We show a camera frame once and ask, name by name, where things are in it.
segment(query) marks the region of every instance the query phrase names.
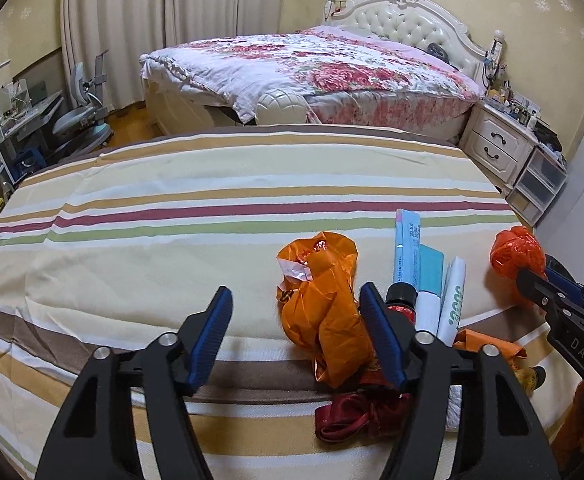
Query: orange plastic bag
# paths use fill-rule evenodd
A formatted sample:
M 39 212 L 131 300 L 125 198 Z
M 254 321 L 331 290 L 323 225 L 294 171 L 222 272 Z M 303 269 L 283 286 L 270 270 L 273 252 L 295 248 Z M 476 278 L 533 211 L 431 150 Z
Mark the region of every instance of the orange plastic bag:
M 316 380 L 333 388 L 373 355 L 352 293 L 357 256 L 352 240 L 329 232 L 295 240 L 277 255 L 284 274 L 277 291 L 283 330 L 312 354 Z
M 497 339 L 489 335 L 482 334 L 480 332 L 475 332 L 464 328 L 460 330 L 456 337 L 454 338 L 454 348 L 459 348 L 460 350 L 467 350 L 469 352 L 478 352 L 483 345 L 492 344 L 495 345 L 501 351 L 503 358 L 508 362 L 510 368 L 516 370 L 520 368 L 520 360 L 525 359 L 528 354 L 523 346 L 516 343 L 510 343 L 509 341 L 504 341 L 503 339 Z
M 517 279 L 519 269 L 530 269 L 546 278 L 546 254 L 536 238 L 522 225 L 496 235 L 490 251 L 490 264 L 495 272 L 504 278 Z M 512 284 L 512 300 L 515 303 L 531 306 L 531 301 L 523 298 Z

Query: wallpaper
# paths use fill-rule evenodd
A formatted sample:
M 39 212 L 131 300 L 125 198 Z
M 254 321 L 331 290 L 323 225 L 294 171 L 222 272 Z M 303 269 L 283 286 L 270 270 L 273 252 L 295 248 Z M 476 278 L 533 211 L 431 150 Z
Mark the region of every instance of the wallpaper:
M 542 108 L 568 152 L 584 116 L 583 0 L 432 0 L 464 22 L 487 47 L 505 33 L 504 60 L 515 91 Z M 325 0 L 283 0 L 279 28 L 289 32 L 322 19 Z
M 0 10 L 0 85 L 61 47 L 60 0 L 8 0 Z

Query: red ribbon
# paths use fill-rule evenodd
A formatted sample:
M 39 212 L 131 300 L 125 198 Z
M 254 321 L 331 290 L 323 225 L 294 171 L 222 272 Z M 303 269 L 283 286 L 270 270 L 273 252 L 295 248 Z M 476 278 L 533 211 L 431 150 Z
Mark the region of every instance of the red ribbon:
M 338 443 L 361 431 L 376 438 L 401 433 L 410 411 L 410 396 L 395 390 L 337 394 L 332 404 L 314 411 L 316 436 Z

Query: drawer handle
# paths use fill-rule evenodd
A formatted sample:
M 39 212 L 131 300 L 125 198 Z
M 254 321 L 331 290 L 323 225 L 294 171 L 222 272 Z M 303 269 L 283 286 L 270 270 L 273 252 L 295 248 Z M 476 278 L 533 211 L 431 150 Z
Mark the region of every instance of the drawer handle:
M 493 158 L 494 160 L 499 160 L 499 154 L 497 153 L 496 155 L 490 155 L 490 153 L 488 152 L 487 148 L 484 148 L 483 151 L 485 152 L 485 155 L 489 156 L 490 158 Z
M 494 132 L 492 132 L 492 138 L 495 139 L 496 137 L 501 137 L 501 143 L 505 146 L 505 139 L 503 138 L 503 136 L 501 134 L 495 134 Z

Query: striped mattress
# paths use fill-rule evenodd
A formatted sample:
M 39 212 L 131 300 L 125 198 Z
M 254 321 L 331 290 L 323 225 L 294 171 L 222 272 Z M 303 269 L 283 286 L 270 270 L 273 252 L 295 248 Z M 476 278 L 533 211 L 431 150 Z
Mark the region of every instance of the striped mattress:
M 77 373 L 100 345 L 145 347 L 204 309 L 219 285 L 234 315 L 210 382 L 188 411 L 214 478 L 377 479 L 391 440 L 328 446 L 314 410 L 329 402 L 278 319 L 276 254 L 322 230 L 358 248 L 356 289 L 390 285 L 397 208 L 422 241 L 467 262 L 461 325 L 525 346 L 546 384 L 533 403 L 548 434 L 579 380 L 534 310 L 508 304 L 489 268 L 517 218 L 457 148 L 397 130 L 219 129 L 91 155 L 32 176 L 0 217 L 0 449 L 33 478 Z M 144 474 L 158 479 L 144 400 L 134 393 Z M 447 478 L 454 434 L 438 478 Z

